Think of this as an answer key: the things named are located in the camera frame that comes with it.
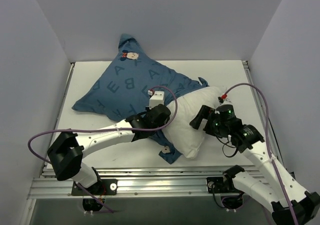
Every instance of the white table surface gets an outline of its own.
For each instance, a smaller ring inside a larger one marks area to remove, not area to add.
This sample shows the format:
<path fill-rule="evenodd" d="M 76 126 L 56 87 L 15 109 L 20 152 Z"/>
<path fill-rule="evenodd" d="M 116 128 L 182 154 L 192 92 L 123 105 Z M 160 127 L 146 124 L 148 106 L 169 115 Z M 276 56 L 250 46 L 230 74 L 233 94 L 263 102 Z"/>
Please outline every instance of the white table surface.
<path fill-rule="evenodd" d="M 240 60 L 189 60 L 189 61 L 159 61 L 175 69 L 191 79 L 202 77 L 210 86 L 226 88 L 238 83 L 247 83 L 248 79 Z M 86 94 L 96 80 L 101 76 L 110 61 L 76 62 L 71 81 L 67 90 L 58 129 L 99 129 L 114 124 L 104 115 L 88 112 L 77 112 L 71 109 L 73 104 Z M 258 110 L 248 86 L 235 88 L 228 94 L 235 114 L 243 123 L 252 124 L 262 134 L 263 125 Z M 117 144 L 87 156 L 83 161 L 89 166 L 102 168 L 174 168 L 174 167 L 220 167 L 220 166 L 250 166 L 252 163 L 237 154 L 227 158 L 222 153 L 222 144 L 215 137 L 207 135 L 195 159 L 187 159 L 183 155 L 173 164 L 168 164 L 159 156 L 163 147 L 151 139 Z M 232 154 L 233 150 L 226 147 L 225 152 Z"/>

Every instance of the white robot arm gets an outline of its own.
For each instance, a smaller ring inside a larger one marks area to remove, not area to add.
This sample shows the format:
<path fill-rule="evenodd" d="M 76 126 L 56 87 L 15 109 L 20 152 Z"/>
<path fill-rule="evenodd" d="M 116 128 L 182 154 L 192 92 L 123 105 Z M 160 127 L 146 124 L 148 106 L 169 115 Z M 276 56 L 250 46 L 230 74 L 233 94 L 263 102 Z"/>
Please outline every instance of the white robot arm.
<path fill-rule="evenodd" d="M 145 112 L 101 128 L 103 132 L 82 133 L 81 135 L 62 132 L 47 151 L 57 180 L 72 179 L 91 193 L 96 193 L 101 189 L 102 181 L 98 173 L 82 160 L 89 154 L 112 145 L 145 139 L 153 135 L 155 131 L 140 131 L 140 129 L 156 129 L 165 125 L 169 120 L 171 112 L 164 106 L 165 93 L 149 91 L 148 94 L 151 97 Z"/>
<path fill-rule="evenodd" d="M 223 173 L 223 183 L 214 184 L 215 189 L 220 186 L 220 191 L 242 191 L 269 210 L 277 225 L 293 225 L 295 223 L 279 181 L 281 179 L 298 224 L 304 225 L 314 218 L 320 207 L 320 196 L 316 192 L 309 193 L 272 153 L 270 156 L 263 136 L 254 126 L 242 124 L 231 104 L 222 104 L 217 109 L 203 105 L 190 125 L 199 129 L 202 119 L 207 119 L 203 129 L 206 134 L 228 138 L 236 151 L 249 159 L 270 185 L 264 185 L 236 165 Z M 280 178 L 273 163 L 279 171 Z"/>

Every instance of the white enclosure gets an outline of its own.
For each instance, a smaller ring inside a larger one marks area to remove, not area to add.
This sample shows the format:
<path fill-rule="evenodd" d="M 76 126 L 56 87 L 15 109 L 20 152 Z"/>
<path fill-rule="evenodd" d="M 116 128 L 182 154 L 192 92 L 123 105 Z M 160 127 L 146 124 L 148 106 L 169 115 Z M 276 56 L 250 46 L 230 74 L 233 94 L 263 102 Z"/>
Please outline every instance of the white enclosure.
<path fill-rule="evenodd" d="M 34 207 L 26 199 L 42 163 L 27 141 L 55 127 L 70 62 L 111 61 L 121 33 L 172 66 L 249 61 L 284 165 L 320 192 L 319 6 L 319 0 L 0 0 L 1 223 L 31 216 L 23 210 L 26 202 Z M 35 150 L 44 155 L 50 139 L 37 139 Z M 318 215 L 308 224 L 319 223 Z"/>

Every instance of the blue pillowcase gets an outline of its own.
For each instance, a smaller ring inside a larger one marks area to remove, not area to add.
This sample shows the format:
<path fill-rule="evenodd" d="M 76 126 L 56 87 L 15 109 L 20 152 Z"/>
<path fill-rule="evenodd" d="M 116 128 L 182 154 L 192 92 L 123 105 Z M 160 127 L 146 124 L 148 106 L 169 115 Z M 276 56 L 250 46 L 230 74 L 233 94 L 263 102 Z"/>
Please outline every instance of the blue pillowcase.
<path fill-rule="evenodd" d="M 149 58 L 131 35 L 123 34 L 118 48 L 118 55 L 90 91 L 74 104 L 73 110 L 104 114 L 119 122 L 145 111 L 149 105 L 148 89 L 154 86 L 168 87 L 177 98 L 208 86 L 203 78 L 199 78 L 201 85 Z M 168 105 L 171 101 L 172 95 L 165 91 L 164 104 Z M 150 138 L 170 148 L 170 153 L 159 154 L 168 163 L 172 164 L 181 155 L 162 131 Z"/>

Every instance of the screw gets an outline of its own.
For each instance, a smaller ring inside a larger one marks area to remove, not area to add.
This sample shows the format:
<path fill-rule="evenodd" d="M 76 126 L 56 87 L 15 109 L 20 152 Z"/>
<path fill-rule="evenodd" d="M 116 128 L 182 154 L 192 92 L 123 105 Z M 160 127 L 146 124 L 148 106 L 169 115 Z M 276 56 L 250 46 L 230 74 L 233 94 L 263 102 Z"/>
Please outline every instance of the screw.
<path fill-rule="evenodd" d="M 208 188 L 213 189 L 215 187 L 215 183 L 213 181 L 208 182 Z"/>
<path fill-rule="evenodd" d="M 111 183 L 111 184 L 110 184 L 110 190 L 111 190 L 111 191 L 115 191 L 116 189 L 117 189 L 117 184 Z"/>

